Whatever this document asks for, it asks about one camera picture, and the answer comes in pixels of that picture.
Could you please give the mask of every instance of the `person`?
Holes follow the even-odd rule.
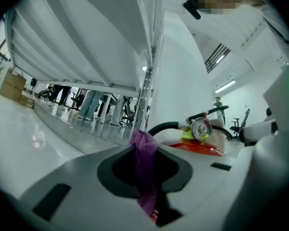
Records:
[[[53,101],[55,101],[57,99],[57,96],[58,96],[59,92],[62,90],[62,95],[61,95],[60,102],[58,104],[58,109],[65,110],[65,108],[63,106],[63,103],[64,103],[65,98],[68,96],[68,93],[69,93],[70,89],[71,89],[71,87],[68,87],[68,86],[55,85],[53,94],[50,96],[49,101],[47,102],[47,104],[49,106],[52,106],[53,105]]]
[[[78,112],[78,118],[85,117],[87,121],[91,121],[98,102],[100,101],[103,94],[104,93],[101,91],[90,90],[85,101],[82,103],[81,109]]]
[[[221,102],[221,98],[220,97],[216,97],[215,98],[216,103],[214,103],[213,105],[218,107],[218,106],[222,106],[223,103]],[[223,123],[226,124],[226,118],[225,118],[225,112],[224,110],[221,110],[222,116],[223,116]]]
[[[269,0],[188,0],[183,6],[199,20],[201,15],[197,10],[205,13],[224,14],[241,4],[250,5],[262,11],[275,42],[289,62],[289,29]]]
[[[114,109],[114,112],[112,114],[112,118],[110,120],[111,125],[115,125],[115,126],[121,126],[122,125],[121,124],[121,118],[123,115],[123,107],[124,107],[124,104],[126,103],[126,101],[127,101],[127,98],[124,97],[123,95],[120,95],[118,97],[116,107]]]

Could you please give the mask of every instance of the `fluorescent light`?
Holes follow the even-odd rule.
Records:
[[[222,55],[222,56],[216,61],[216,64],[219,63],[224,57],[225,57],[225,55]]]
[[[230,81],[228,84],[224,85],[223,87],[219,88],[218,90],[215,91],[215,93],[219,93],[220,91],[226,89],[227,87],[232,86],[233,84],[235,84],[235,80]]]

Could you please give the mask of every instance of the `jeans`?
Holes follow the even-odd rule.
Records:
[[[123,115],[123,106],[125,104],[125,99],[123,95],[120,95],[118,97],[118,103],[114,109],[114,113],[112,114],[112,122],[119,123],[121,121],[122,115]]]
[[[53,102],[54,100],[56,100],[59,92],[61,90],[62,91],[62,95],[61,95],[61,99],[58,105],[62,105],[64,103],[64,99],[68,96],[68,92],[71,89],[71,87],[67,87],[67,86],[54,86],[54,91],[53,94],[50,96],[49,101]]]
[[[94,115],[95,109],[103,96],[103,92],[91,90],[88,92],[85,101],[82,103],[81,109],[78,112],[79,116],[86,116],[91,119]]]

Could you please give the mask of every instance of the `white floor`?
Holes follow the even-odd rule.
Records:
[[[83,155],[33,112],[0,96],[0,188],[16,198],[64,162]]]

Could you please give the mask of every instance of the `person in green shirt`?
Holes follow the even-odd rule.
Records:
[[[216,97],[215,100],[216,100],[216,103],[213,104],[214,106],[218,107],[218,106],[223,105],[220,97]],[[221,113],[223,115],[223,123],[226,124],[225,112],[223,110],[221,110]]]

